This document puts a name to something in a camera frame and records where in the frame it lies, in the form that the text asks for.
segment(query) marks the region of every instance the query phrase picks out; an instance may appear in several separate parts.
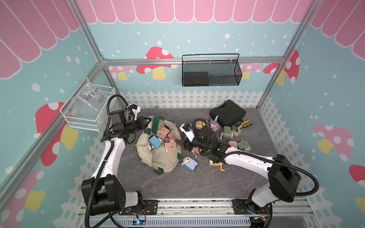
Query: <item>wire mesh basket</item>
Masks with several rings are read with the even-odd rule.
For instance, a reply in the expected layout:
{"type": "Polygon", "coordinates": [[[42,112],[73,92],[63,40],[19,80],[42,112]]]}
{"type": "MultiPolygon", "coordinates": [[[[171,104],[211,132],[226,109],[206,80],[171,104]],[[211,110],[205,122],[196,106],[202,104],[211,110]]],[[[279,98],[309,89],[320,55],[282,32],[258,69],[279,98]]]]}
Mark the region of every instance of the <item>wire mesh basket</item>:
{"type": "MultiPolygon", "coordinates": [[[[67,124],[73,128],[81,128],[92,131],[101,131],[107,122],[107,110],[106,105],[109,97],[115,94],[115,89],[113,87],[95,85],[89,82],[88,78],[80,84],[80,86],[75,90],[75,92],[70,96],[66,103],[60,109],[63,117],[65,118],[67,124]],[[98,90],[104,92],[107,97],[95,97],[102,100],[102,108],[96,109],[90,104],[83,102],[80,99],[75,99],[76,95],[82,91],[82,89],[87,85],[96,86],[98,90]]],[[[116,99],[113,99],[110,107],[114,106],[116,99]]]]}
{"type": "Polygon", "coordinates": [[[182,55],[182,86],[239,85],[239,54],[182,55]]]}

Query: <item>mushroom painting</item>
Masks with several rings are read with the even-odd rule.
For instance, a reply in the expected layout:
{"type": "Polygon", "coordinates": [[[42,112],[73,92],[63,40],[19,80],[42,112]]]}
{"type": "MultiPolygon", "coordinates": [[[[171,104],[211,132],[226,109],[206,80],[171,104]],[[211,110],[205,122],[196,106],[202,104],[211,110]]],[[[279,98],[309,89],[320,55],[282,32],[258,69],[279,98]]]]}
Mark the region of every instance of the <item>mushroom painting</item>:
{"type": "MultiPolygon", "coordinates": [[[[54,102],[46,104],[38,109],[35,114],[35,123],[37,126],[37,133],[34,134],[35,138],[46,129],[47,125],[53,120],[63,104],[64,103],[62,102],[54,102]]],[[[54,163],[54,161],[56,161],[60,142],[66,146],[67,150],[71,150],[75,145],[77,138],[78,131],[70,128],[66,125],[66,123],[64,123],[41,155],[42,164],[44,166],[50,166],[54,163]]]]}
{"type": "Polygon", "coordinates": [[[23,220],[25,209],[30,209],[32,212],[38,210],[46,193],[45,191],[36,192],[32,189],[43,175],[43,171],[32,171],[28,173],[13,197],[5,206],[5,209],[1,211],[1,225],[3,228],[18,228],[23,220]]]}
{"type": "Polygon", "coordinates": [[[134,73],[131,66],[110,66],[108,67],[113,78],[116,78],[118,75],[118,79],[121,81],[125,81],[128,79],[126,76],[127,73],[134,73]]]}
{"type": "Polygon", "coordinates": [[[242,71],[242,78],[241,80],[249,79],[250,72],[260,72],[261,66],[258,63],[243,63],[240,65],[242,71]]]}
{"type": "Polygon", "coordinates": [[[349,173],[361,187],[365,188],[365,167],[358,165],[351,165],[349,173]]]}
{"type": "MultiPolygon", "coordinates": [[[[168,51],[160,47],[152,47],[144,57],[144,59],[173,59],[174,57],[168,51]]],[[[178,65],[141,65],[137,66],[137,72],[146,74],[153,71],[152,78],[162,80],[166,78],[164,67],[177,68],[178,65]]]]}
{"type": "MultiPolygon", "coordinates": [[[[264,73],[265,74],[274,73],[278,65],[279,65],[278,63],[270,64],[264,69],[264,73]]],[[[280,74],[277,80],[278,85],[281,86],[284,85],[284,79],[286,76],[289,76],[290,82],[294,83],[298,78],[299,68],[300,68],[300,55],[299,52],[295,50],[292,57],[290,58],[289,62],[287,63],[283,72],[280,74]]]]}
{"type": "Polygon", "coordinates": [[[321,136],[323,140],[318,141],[317,145],[324,154],[328,154],[333,148],[343,161],[350,159],[354,151],[354,140],[351,133],[346,128],[325,125],[314,126],[313,136],[321,136]]]}

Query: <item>gray floor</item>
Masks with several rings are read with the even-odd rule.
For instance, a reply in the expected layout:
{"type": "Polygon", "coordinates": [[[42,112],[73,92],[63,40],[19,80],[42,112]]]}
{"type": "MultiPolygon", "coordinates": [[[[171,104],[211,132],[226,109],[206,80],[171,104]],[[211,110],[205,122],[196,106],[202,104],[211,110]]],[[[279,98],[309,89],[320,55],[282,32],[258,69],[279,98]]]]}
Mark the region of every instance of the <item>gray floor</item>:
{"type": "MultiPolygon", "coordinates": [[[[244,128],[242,133],[232,140],[248,141],[251,153],[276,156],[274,145],[257,109],[245,110],[247,113],[244,118],[250,119],[254,124],[244,128]]],[[[199,117],[210,120],[209,111],[210,109],[202,108],[143,109],[139,115],[164,116],[179,127],[182,123],[192,123],[199,117]]],[[[183,156],[194,158],[191,152],[181,153],[183,156]]],[[[247,197],[250,190],[267,183],[259,174],[238,166],[223,165],[225,172],[222,172],[219,167],[210,166],[206,156],[198,156],[194,160],[198,162],[198,166],[193,173],[178,164],[173,171],[158,176],[153,168],[138,160],[132,147],[127,145],[119,164],[118,179],[126,192],[139,190],[144,198],[247,197]]]]}

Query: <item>white picket fence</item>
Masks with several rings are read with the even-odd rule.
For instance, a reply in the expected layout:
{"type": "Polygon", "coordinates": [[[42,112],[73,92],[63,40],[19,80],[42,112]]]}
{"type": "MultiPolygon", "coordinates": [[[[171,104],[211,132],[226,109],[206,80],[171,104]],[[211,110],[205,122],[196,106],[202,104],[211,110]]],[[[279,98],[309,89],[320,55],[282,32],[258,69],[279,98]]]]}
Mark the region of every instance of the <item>white picket fence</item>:
{"type": "Polygon", "coordinates": [[[226,100],[232,100],[239,106],[243,107],[256,107],[258,102],[262,97],[262,91],[256,93],[253,91],[249,93],[248,91],[241,93],[238,91],[234,93],[231,91],[230,93],[219,93],[218,91],[212,93],[209,91],[208,93],[197,93],[194,91],[190,93],[189,91],[186,93],[175,93],[174,91],[171,93],[146,93],[142,92],[141,94],[135,92],[127,92],[126,94],[120,93],[129,104],[136,104],[141,108],[153,108],[156,105],[159,108],[206,108],[206,107],[216,107],[221,105],[226,100]]]}
{"type": "MultiPolygon", "coordinates": [[[[299,145],[294,144],[294,136],[290,136],[289,128],[285,128],[285,121],[281,120],[281,114],[278,114],[278,108],[275,108],[272,97],[265,100],[260,112],[278,154],[287,157],[293,165],[308,171],[310,164],[304,163],[304,154],[299,153],[299,145]]],[[[306,175],[301,175],[301,177],[299,190],[306,192],[312,189],[314,186],[313,181],[306,175]]],[[[325,189],[320,187],[315,194],[307,197],[308,202],[321,227],[326,225],[328,228],[333,226],[340,228],[342,219],[333,215],[331,211],[333,203],[325,200],[323,197],[324,191],[325,189]]]]}
{"type": "MultiPolygon", "coordinates": [[[[112,101],[112,110],[121,109],[117,102],[112,101]]],[[[53,220],[53,224],[56,228],[73,228],[78,218],[81,206],[84,203],[84,197],[81,192],[81,184],[83,180],[91,178],[92,174],[96,170],[101,157],[104,152],[104,145],[100,142],[104,133],[104,129],[98,132],[97,138],[94,138],[94,145],[90,146],[90,155],[85,156],[85,165],[80,166],[81,173],[78,177],[75,177],[75,187],[68,190],[70,198],[67,202],[61,204],[63,210],[62,215],[53,220]]]]}

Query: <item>black carrying case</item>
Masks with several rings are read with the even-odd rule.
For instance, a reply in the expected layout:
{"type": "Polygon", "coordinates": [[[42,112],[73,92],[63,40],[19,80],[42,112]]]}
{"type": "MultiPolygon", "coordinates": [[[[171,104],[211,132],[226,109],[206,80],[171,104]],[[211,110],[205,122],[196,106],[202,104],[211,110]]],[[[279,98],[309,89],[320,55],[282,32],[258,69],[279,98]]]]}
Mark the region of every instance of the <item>black carrying case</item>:
{"type": "Polygon", "coordinates": [[[221,106],[209,112],[212,119],[218,117],[217,122],[223,126],[232,126],[246,115],[246,111],[231,100],[225,101],[221,106]]]}

